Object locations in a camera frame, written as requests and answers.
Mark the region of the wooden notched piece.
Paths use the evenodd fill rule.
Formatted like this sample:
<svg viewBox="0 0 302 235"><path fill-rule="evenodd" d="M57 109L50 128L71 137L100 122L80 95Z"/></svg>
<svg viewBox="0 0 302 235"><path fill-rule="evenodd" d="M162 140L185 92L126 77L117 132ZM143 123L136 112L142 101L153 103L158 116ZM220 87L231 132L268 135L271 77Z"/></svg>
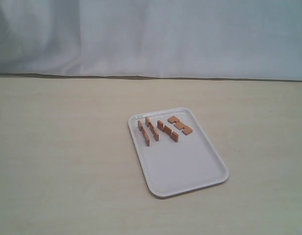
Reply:
<svg viewBox="0 0 302 235"><path fill-rule="evenodd" d="M165 125L162 121L157 121L157 128L162 132L166 133L172 140L178 142L179 135L178 133L174 132L169 126Z"/></svg>
<svg viewBox="0 0 302 235"><path fill-rule="evenodd" d="M155 141L159 141L159 133L156 130L156 128L153 126L152 122L150 121L150 119L148 117L145 117L145 123L146 123L146 126L152 132L153 138L155 139Z"/></svg>
<svg viewBox="0 0 302 235"><path fill-rule="evenodd" d="M137 126L138 126L139 131L142 133L142 135L144 137L144 141L145 141L146 146L149 147L150 146L150 138L149 138L149 135L147 133L146 126L140 120L137 121Z"/></svg>

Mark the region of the S-shaped wooden block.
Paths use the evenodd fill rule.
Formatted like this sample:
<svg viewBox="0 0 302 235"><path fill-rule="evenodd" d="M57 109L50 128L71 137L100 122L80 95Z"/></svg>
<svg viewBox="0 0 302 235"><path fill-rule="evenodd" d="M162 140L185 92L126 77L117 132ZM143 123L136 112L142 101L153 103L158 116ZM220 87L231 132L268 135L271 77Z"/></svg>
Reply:
<svg viewBox="0 0 302 235"><path fill-rule="evenodd" d="M193 129L189 126L185 125L183 122L181 122L177 117L171 116L168 118L168 122L170 124L173 124L175 128L178 130L181 130L184 135L189 135L193 132Z"/></svg>

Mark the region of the white plastic tray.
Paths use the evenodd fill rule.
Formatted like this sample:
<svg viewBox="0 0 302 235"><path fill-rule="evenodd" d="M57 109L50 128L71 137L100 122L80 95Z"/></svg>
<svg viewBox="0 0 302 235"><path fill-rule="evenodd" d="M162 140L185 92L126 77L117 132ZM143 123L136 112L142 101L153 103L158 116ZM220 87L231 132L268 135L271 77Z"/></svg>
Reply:
<svg viewBox="0 0 302 235"><path fill-rule="evenodd" d="M193 129L189 135L168 122L171 116L177 117ZM178 142L161 130L159 141L155 141L148 127L150 146L147 147L137 121L145 122L148 117L154 126L162 121L179 135ZM211 187L225 182L229 171L204 132L194 114L187 108L178 107L144 114L135 114L128 120L128 126L136 148L139 162L149 191L158 198Z"/></svg>

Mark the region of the white backdrop cloth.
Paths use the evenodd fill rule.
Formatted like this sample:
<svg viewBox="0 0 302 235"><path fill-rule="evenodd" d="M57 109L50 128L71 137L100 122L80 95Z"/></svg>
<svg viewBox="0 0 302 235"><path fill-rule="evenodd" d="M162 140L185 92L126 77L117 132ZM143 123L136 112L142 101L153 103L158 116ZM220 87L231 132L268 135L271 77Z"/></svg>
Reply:
<svg viewBox="0 0 302 235"><path fill-rule="evenodd" d="M302 0L0 0L0 73L302 80Z"/></svg>

